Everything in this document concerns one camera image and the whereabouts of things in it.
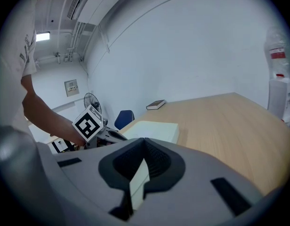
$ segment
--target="red label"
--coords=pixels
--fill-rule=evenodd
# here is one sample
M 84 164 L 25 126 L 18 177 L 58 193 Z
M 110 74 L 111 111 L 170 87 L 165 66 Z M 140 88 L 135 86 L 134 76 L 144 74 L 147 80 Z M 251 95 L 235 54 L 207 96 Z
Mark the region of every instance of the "red label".
M 279 52 L 279 53 L 271 54 L 271 58 L 275 59 L 275 58 L 286 58 L 286 57 L 285 57 L 285 53 L 284 52 Z

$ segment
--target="air conditioner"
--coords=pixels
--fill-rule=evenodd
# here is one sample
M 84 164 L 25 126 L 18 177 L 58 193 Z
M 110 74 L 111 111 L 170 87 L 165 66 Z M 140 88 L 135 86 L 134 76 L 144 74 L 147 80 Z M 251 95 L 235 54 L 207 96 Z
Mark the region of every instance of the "air conditioner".
M 68 18 L 81 23 L 99 25 L 119 0 L 72 0 Z

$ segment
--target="white t-shirt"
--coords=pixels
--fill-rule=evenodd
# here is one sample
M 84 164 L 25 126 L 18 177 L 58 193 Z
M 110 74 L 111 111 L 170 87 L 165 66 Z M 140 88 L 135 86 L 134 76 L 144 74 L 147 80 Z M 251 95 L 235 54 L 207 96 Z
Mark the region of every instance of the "white t-shirt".
M 21 85 L 21 79 L 36 72 L 33 59 L 36 2 L 37 0 L 20 0 L 0 32 L 0 66 L 4 66 L 1 68 L 1 79 L 4 81 L 0 84 L 0 124 L 11 125 L 31 136 L 22 105 L 27 91 Z

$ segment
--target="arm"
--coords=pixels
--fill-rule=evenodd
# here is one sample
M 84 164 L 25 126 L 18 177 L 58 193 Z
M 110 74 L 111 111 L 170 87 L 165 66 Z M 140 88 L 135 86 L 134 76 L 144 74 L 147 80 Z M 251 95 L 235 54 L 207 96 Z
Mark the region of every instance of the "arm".
M 84 146 L 82 136 L 72 126 L 72 122 L 52 111 L 34 91 L 31 75 L 22 78 L 22 85 L 27 90 L 24 98 L 24 115 L 43 131 L 62 139 Z

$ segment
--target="white wall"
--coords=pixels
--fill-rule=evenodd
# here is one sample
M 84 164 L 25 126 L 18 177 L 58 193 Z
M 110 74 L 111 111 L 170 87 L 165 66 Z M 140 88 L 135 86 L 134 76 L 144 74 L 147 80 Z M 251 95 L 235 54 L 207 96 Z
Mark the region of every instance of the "white wall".
M 64 82 L 77 80 L 79 94 L 66 96 Z M 56 113 L 73 121 L 83 111 L 83 98 L 88 92 L 87 74 L 78 62 L 42 65 L 40 70 L 32 75 L 33 87 L 36 94 Z M 49 134 L 29 126 L 34 139 L 44 142 Z
M 122 1 L 102 22 L 110 54 L 98 33 L 86 54 L 104 116 L 234 91 L 267 107 L 263 45 L 276 20 L 258 1 Z

